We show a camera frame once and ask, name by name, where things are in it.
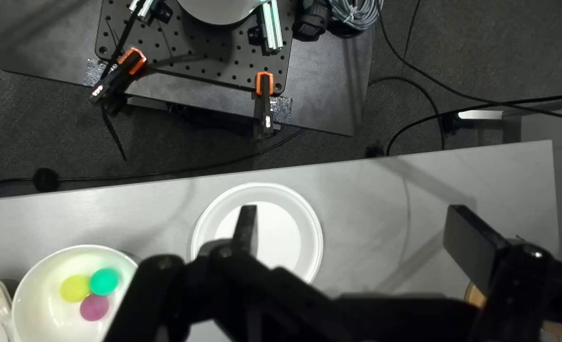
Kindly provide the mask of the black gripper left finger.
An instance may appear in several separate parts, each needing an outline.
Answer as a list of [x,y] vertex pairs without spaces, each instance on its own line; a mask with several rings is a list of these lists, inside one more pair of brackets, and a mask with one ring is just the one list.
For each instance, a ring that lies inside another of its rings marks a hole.
[[258,208],[243,206],[235,223],[231,242],[244,253],[256,253],[258,238]]

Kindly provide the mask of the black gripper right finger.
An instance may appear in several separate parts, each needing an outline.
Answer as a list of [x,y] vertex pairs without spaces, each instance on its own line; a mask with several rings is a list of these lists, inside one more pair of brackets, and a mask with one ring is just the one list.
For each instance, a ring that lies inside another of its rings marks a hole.
[[478,291],[487,295],[508,242],[468,208],[449,206],[442,244]]

